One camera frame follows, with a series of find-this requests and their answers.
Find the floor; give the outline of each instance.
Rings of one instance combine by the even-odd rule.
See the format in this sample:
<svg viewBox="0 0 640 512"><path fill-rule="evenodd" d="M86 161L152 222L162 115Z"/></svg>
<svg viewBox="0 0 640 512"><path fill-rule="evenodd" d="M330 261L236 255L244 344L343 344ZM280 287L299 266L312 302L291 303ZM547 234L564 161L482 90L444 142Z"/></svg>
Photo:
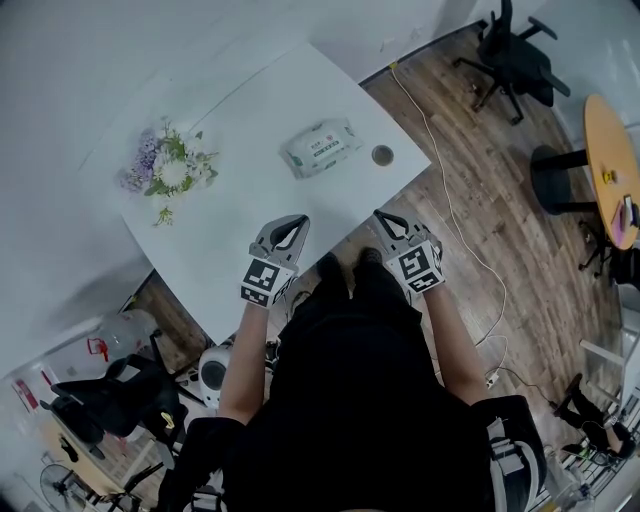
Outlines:
<svg viewBox="0 0 640 512"><path fill-rule="evenodd" d="M615 370L588 366L578 344L582 338L606 346L615 344L620 317L617 296L606 279L596 280L591 271L578 271L578 263L590 251L578 227L580 216L545 214L530 185L529 157L534 148L548 144L563 151L569 150L569 143L552 111L526 97L521 97L526 119L516 127L509 124L514 113L506 96L496 94L484 110L472 111L471 105L477 101L473 86L486 90L490 84L474 69L454 69L451 61L458 56L475 58L477 30L465 29L428 47L403 61L396 74L427 115L464 240L506 285L504 318L494 330L509 340L503 366L518 372L528 383L539 384L551 399L559 399L573 375L587 369L601 386L615 391ZM460 243L441 169L420 114L389 71L370 80L364 89L433 162L391 202L413 210L442 241L448 286L471 336L480 340L500 314L502 285ZM572 185L577 200L591 199L581 170L572 171ZM360 248L372 244L375 240L369 228L362 225L334 252L350 267ZM286 323L296 295L312 289L316 282L315 273L307 272L287 293L286 304L281 301L276 305L270 337ZM207 337L157 274L138 300L137 305L154 314L186 354L185 360L196 359ZM420 301L414 306L425 311ZM432 346L426 315L423 326ZM478 350L487 370L494 368L502 360L505 339L489 338ZM577 439L576 431L552 417L537 390L522 385L512 374L501 371L491 393L527 396L543 442L561 446ZM601 397L588 390L587 394L604 404Z"/></svg>

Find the flower bouquet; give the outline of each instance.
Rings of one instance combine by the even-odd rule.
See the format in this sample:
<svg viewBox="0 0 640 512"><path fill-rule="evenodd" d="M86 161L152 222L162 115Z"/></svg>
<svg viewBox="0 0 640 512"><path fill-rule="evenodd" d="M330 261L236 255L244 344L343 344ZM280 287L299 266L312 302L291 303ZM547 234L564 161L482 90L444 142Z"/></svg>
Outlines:
<svg viewBox="0 0 640 512"><path fill-rule="evenodd" d="M121 171L120 186L133 193L160 197L162 208L154 226L171 225L171 201L213 183L218 173L211 160L216 154L202 149L202 132L195 136L181 134L167 121L160 137L152 128L142 132L131 168Z"/></svg>

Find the white backpack strap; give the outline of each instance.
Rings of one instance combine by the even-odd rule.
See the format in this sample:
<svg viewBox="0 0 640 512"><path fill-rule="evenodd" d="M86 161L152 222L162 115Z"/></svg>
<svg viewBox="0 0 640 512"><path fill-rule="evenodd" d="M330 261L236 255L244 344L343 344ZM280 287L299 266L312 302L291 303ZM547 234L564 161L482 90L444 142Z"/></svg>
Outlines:
<svg viewBox="0 0 640 512"><path fill-rule="evenodd" d="M500 418L496 418L487 427L487 432L493 452L490 470L496 512L507 512L507 489L504 480L506 476L525 469L521 456L527 461L529 469L529 496L525 508L528 510L533 505L540 484L538 461L533 450L525 442L511 441L507 438Z"/></svg>
<svg viewBox="0 0 640 512"><path fill-rule="evenodd" d="M540 476L538 473L538 460L536 459L531 446L522 441L516 441L516 444L522 450L522 455L527 459L529 463L529 473L531 474L531 486L529 487L529 501L527 502L527 509L531 508L533 501L538 494L538 486L540 485Z"/></svg>
<svg viewBox="0 0 640 512"><path fill-rule="evenodd" d="M507 493L504 488L504 475L500 469L500 464L495 460L491 461L491 483L493 484L493 501L496 512L507 512Z"/></svg>

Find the white cable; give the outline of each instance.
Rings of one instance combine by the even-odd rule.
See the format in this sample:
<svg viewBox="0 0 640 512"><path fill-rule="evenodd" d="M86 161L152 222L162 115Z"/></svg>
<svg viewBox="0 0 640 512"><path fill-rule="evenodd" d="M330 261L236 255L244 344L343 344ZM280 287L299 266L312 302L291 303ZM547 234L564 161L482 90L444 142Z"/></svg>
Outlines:
<svg viewBox="0 0 640 512"><path fill-rule="evenodd" d="M493 335L491 336L491 333L493 332L493 330L496 328L496 326L498 325L498 323L500 322L500 320L502 320L502 317L504 316L504 308L507 304L507 287L504 284L504 281L502 281L502 279L500 278L500 276L498 275L498 273L493 270L489 265L487 265L486 263L484 263L479 257L478 255L473 252L471 250L471 248L467 245L467 242L464 239L464 236L462 235L462 230L460 229L460 226L458 225L458 221L456 220L456 216L453 213L453 206L451 205L451 197L449 196L449 190L447 189L447 177L446 174L444 172L444 165L442 163L442 158L440 158L440 152L438 151L438 144L436 143L436 139L433 136L433 134L431 133L431 128L429 128L429 123L427 122L427 116L425 115L425 113L422 111L422 109L420 108L420 106L415 102L415 100L413 99L413 97L411 96L411 94L409 94L409 91L407 91L405 89L405 87L400 83L400 80L398 80L398 77L396 76L395 70L392 67L391 68L391 76L393 76L393 79L396 81L396 83L398 84L398 86L400 87L400 89L402 89L402 91L407 95L407 98L409 98L409 100L411 101L411 103L413 103L413 106L416 107L416 110L418 110L418 112L420 112L420 115L422 116L422 120L424 121L424 126L427 129L427 132L429 133L429 137L431 138L431 141L433 142L433 147L435 149L436 152L436 158L438 159L438 163L440 164L440 170L442 171L442 185L444 186L444 193L447 196L447 202L449 203L449 212L451 214L451 218L453 219L453 223L456 226L456 229L458 230L458 234L460 235L460 240L462 241L462 244L465 246L465 248L467 249L467 251L469 251L473 257L476 259L476 261L478 263L480 263L480 265L482 265L484 268L486 268L487 270L489 270L494 276L496 276L496 279L498 281L500 281L500 284L502 285L502 289L504 290L504 298L502 300L502 309L500 310L500 316L498 316L498 319L493 323L493 325L491 326L491 329L489 329L487 331L487 334L485 334L482 339L476 343L476 347L478 345L480 345L481 343L483 343L484 341L486 341L487 339L489 339L489 337L501 337L505 339L505 346L504 346L504 356L502 357L502 361L500 362L500 364L498 366L502 366L502 363L504 363L506 357L507 357L507 351L509 349L509 339L506 336L503 335ZM449 228L447 226L447 223L444 221L444 219L442 218L442 216L440 216L440 214L438 213L438 211L436 210L436 213L438 214L438 217L440 217L440 220L444 223L444 225L447 227L447 229Z"/></svg>

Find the wall socket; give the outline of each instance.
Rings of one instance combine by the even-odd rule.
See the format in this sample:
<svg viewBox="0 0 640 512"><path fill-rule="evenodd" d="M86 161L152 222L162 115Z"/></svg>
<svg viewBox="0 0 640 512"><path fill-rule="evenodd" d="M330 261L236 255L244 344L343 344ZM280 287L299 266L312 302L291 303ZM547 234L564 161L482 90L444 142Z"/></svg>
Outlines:
<svg viewBox="0 0 640 512"><path fill-rule="evenodd" d="M498 382L498 372L493 372L487 379L487 389L491 389Z"/></svg>

